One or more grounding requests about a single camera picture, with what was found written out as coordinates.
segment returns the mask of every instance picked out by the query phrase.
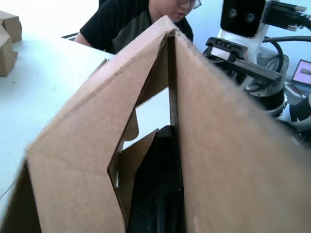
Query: cardboard flap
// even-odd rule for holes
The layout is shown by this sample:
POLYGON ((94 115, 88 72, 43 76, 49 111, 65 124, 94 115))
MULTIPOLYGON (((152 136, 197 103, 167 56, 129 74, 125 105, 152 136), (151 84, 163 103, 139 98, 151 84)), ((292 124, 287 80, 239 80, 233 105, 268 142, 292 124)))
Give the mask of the cardboard flap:
POLYGON ((233 83, 175 38, 188 232, 309 232, 311 158, 233 83))
POLYGON ((172 30, 159 20, 98 69, 28 148, 43 231, 124 231, 107 168, 172 30))
POLYGON ((15 43, 21 40, 21 24, 19 21, 19 17, 12 15, 10 13, 6 13, 4 11, 0 11, 0 19, 2 20, 1 25, 7 31, 7 33, 11 36, 12 42, 15 43))
POLYGON ((7 76, 15 65, 12 39, 0 34, 0 76, 7 76))
POLYGON ((119 182, 116 192, 128 224, 136 171, 145 157, 157 131, 153 131, 122 151, 119 161, 119 182))
POLYGON ((138 122, 137 122, 136 110, 134 109, 128 121, 123 138, 125 141, 131 141, 137 138, 138 134, 139 134, 138 122))

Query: box opening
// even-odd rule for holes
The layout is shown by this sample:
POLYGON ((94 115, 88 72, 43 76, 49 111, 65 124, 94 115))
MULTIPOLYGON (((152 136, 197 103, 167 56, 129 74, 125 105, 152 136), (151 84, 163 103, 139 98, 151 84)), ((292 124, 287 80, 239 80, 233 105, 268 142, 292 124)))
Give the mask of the box opening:
MULTIPOLYGON (((167 42, 163 45, 139 99, 137 100, 136 106, 143 104, 168 86, 171 125, 175 126, 174 129, 178 129, 174 43, 174 37, 169 37, 167 42)), ((151 132, 143 139, 122 151, 124 135, 128 132, 130 127, 129 122, 107 169, 126 226, 129 221, 135 173, 157 132, 157 130, 151 132)))

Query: glasses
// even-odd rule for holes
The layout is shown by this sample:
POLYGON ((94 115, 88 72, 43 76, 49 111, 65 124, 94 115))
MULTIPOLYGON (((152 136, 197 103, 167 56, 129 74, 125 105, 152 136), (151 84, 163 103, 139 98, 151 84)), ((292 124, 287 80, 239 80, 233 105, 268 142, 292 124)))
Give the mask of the glasses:
POLYGON ((178 4, 182 7, 189 4, 191 9, 196 9, 202 5, 202 2, 201 0, 178 0, 178 4))

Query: corrugated cardboard edge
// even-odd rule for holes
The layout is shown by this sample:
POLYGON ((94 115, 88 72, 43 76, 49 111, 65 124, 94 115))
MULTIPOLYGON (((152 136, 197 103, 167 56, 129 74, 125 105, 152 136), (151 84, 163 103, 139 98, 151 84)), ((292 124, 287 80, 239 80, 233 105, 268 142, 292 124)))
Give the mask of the corrugated cardboard edge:
POLYGON ((163 18, 140 35, 84 83, 28 148, 42 230, 124 231, 107 168, 159 51, 174 29, 163 18))

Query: small cardboard box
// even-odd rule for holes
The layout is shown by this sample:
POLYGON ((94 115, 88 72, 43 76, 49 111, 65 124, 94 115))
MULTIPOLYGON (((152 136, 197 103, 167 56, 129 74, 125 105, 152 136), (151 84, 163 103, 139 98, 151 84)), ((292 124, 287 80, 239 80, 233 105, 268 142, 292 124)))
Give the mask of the small cardboard box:
POLYGON ((18 16, 0 11, 0 22, 0 25, 2 25, 11 36, 12 43, 21 40, 21 23, 18 16))
POLYGON ((166 86, 185 231, 310 232, 310 157, 167 17, 99 68, 28 147, 1 232, 125 232, 156 131, 121 151, 124 132, 166 86))
POLYGON ((12 39, 0 24, 0 76, 7 76, 15 64, 12 39))

